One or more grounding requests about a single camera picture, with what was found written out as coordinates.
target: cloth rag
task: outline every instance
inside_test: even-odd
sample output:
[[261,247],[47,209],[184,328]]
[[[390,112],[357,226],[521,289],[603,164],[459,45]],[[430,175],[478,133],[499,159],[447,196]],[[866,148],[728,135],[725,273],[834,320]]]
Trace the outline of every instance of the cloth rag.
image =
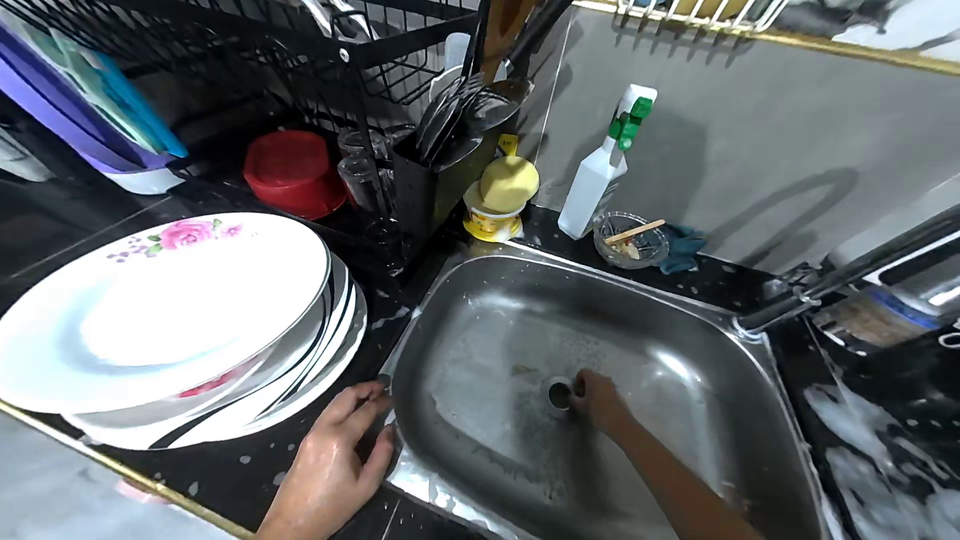
[[696,270],[697,261],[693,258],[704,249],[707,241],[704,232],[684,225],[666,224],[660,227],[666,236],[669,251],[667,257],[657,266],[663,274],[673,274],[683,270]]

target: pink rose pattern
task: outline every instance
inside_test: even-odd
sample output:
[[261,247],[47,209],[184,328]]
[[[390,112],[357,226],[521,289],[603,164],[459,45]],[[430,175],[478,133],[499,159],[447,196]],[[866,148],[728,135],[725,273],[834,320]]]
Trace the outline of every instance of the pink rose pattern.
[[143,254],[147,258],[156,257],[161,251],[187,248],[200,242],[216,238],[232,238],[243,231],[243,224],[224,225],[219,219],[202,221],[199,219],[181,219],[171,223],[160,234],[151,234],[147,240],[153,244],[143,243],[142,238],[131,236],[127,239],[128,247],[120,253],[107,255],[107,258],[116,262],[125,262],[128,257]]
[[160,247],[175,250],[213,237],[213,224],[196,219],[184,219],[160,232]]

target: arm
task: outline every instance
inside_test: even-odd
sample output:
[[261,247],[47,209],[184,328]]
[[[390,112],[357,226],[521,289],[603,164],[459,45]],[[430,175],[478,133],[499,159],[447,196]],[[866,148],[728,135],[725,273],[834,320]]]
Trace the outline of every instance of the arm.
[[762,539],[634,419],[612,380],[581,370],[570,402],[623,450],[681,540]]
[[380,432],[366,464],[356,445],[390,403],[379,382],[333,398],[300,443],[254,540],[326,540],[370,500],[393,456],[393,430]]

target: gray wall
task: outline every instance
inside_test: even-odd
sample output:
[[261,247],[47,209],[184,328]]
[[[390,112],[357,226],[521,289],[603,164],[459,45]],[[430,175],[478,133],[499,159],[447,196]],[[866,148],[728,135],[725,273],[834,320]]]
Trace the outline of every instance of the gray wall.
[[819,260],[960,173],[960,79],[767,42],[638,31],[571,8],[531,61],[520,154],[559,210],[629,83],[660,92],[612,209],[708,233],[767,271]]

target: sponge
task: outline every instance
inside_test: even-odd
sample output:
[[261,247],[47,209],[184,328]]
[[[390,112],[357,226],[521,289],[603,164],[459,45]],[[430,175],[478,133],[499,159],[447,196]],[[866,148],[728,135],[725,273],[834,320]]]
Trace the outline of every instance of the sponge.
[[540,188],[540,173],[530,161],[519,156],[494,160],[480,178],[483,205],[498,212],[512,212],[526,203]]

